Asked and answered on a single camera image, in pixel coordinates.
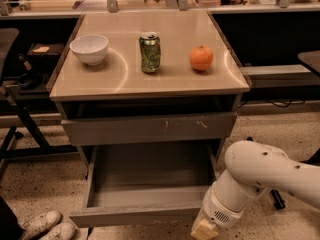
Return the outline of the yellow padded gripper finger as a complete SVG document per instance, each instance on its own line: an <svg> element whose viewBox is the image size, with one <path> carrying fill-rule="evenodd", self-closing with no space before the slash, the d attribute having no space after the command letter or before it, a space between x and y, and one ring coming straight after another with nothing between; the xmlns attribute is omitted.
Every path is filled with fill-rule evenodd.
<svg viewBox="0 0 320 240"><path fill-rule="evenodd" d="M219 234L217 225L200 210L197 218L195 219L192 229L191 236L196 240L212 240Z"/></svg>

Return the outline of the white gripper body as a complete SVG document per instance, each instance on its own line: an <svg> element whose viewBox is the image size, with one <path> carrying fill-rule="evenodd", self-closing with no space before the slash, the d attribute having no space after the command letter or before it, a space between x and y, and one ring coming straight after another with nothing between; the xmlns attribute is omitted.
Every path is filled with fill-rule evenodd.
<svg viewBox="0 0 320 240"><path fill-rule="evenodd" d="M223 205L216 197L214 186L211 186L203 199L202 210L210 222L223 228L230 228L242 217L244 211L234 212Z"/></svg>

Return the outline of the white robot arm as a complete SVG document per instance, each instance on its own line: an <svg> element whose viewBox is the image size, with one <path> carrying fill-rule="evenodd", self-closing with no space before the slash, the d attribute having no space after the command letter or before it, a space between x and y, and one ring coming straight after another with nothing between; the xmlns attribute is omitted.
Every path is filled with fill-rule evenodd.
<svg viewBox="0 0 320 240"><path fill-rule="evenodd" d="M191 236L212 240L230 228L246 206L272 190L280 190L319 209L318 154L299 162L280 148L254 141L238 141L225 152L226 169L205 193Z"/></svg>

